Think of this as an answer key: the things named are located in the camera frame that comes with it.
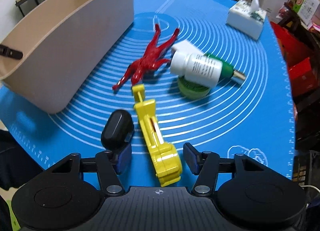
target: yellow plastic toy gun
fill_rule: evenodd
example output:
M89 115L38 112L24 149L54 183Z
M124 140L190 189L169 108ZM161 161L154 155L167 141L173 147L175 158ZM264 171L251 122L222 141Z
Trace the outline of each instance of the yellow plastic toy gun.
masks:
M181 160L175 146L162 138L156 118L156 101L154 99L144 101L143 84L133 86L132 93L136 101L133 108L137 112L140 128L161 187L179 181L182 173Z

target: ribbed gray surface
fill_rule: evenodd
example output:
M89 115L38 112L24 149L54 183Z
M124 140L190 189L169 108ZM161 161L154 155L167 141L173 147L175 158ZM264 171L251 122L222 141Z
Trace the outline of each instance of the ribbed gray surface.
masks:
M100 211L70 231L240 231L227 222L208 198L184 187L132 187L106 199Z

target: silver metal tip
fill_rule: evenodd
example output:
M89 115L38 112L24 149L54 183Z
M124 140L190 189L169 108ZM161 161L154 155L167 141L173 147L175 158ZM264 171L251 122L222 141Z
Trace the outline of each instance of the silver metal tip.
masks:
M244 73L235 70L233 71L233 77L231 78L233 81L237 82L238 84L243 84L246 80L246 76Z

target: black basket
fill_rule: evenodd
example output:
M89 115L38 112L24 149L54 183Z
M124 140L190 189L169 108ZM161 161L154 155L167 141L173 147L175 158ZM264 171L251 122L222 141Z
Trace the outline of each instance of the black basket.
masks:
M312 185L320 187L320 153L308 151L294 157L292 181L300 186ZM313 188L304 188L308 203L313 199L320 198L320 194Z

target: black circular disc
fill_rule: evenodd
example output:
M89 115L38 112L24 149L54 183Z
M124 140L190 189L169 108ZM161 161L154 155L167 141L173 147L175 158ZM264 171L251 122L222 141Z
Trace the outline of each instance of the black circular disc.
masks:
M234 222L266 229L295 224L305 209L296 183L272 173L250 172L225 182L217 191L219 209Z
M48 174L18 189L12 208L22 226L60 230L86 222L101 203L101 192L91 184L69 174Z

